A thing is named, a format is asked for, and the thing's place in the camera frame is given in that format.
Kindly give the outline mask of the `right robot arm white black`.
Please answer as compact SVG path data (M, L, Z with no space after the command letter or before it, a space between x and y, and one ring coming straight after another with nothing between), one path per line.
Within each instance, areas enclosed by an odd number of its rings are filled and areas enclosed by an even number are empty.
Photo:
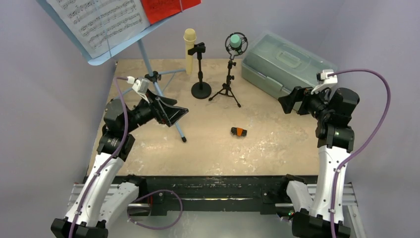
M359 103L356 92L338 88L330 99L326 93L311 93L312 88L296 86L289 95L278 98L284 113L301 105L299 115L311 115L317 121L319 174L313 197L308 186L292 180L278 188L279 198L292 201L292 234L298 238L348 238L351 229L344 225L343 192L348 159L354 149L355 134L349 126Z

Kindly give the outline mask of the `mint green microphone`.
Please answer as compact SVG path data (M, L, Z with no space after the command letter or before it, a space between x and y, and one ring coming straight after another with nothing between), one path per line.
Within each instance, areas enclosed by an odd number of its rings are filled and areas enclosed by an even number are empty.
M229 45L232 49L241 49L242 47L242 39L238 34L232 34L229 39Z

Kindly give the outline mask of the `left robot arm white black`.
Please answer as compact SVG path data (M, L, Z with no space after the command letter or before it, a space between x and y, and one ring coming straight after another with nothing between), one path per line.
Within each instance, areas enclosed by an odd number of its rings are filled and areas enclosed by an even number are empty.
M109 195L118 171L124 165L135 138L130 132L151 120L171 127L188 113L175 99L158 96L150 90L129 109L123 98L110 100L105 108L102 136L94 165L83 188L64 218L52 222L57 238L106 238L111 226L131 202L141 203L151 195L145 178L129 175Z

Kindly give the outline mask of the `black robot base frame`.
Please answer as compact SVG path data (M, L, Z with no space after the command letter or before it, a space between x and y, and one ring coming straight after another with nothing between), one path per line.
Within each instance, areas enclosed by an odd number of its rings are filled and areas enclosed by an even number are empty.
M151 215L165 216L179 211L178 199L169 194L174 191L182 200L183 211L200 212L258 212L273 215L279 212L277 204L289 206L286 186L292 179L315 184L317 176L144 176L140 195L158 190L151 199L135 203L151 206Z

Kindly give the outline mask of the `black tripod shock-mount stand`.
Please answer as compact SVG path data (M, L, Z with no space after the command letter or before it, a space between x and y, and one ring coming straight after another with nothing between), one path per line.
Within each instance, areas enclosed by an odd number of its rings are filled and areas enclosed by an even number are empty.
M232 49L231 46L229 45L229 39L230 39L230 36L232 34L238 34L241 37L241 39L242 39L241 49L235 50L235 49ZM236 66L236 63L237 63L237 62L234 61L234 59L238 56L243 55L246 52L249 43L248 43L247 37L243 33L234 32L234 33L231 33L226 38L224 45L225 45L226 51L229 53L229 61L228 61L228 65L227 65L228 73L227 73L227 76L226 76L226 82L223 83L222 89L219 90L218 92L216 92L213 96L211 96L208 99L208 101L212 101L217 95L226 96L226 97L233 98L235 100L235 102L237 103L237 106L240 108L241 104L236 99L235 95L232 92L232 88L231 88L231 81L235 79L235 76L231 74L231 70L234 66Z

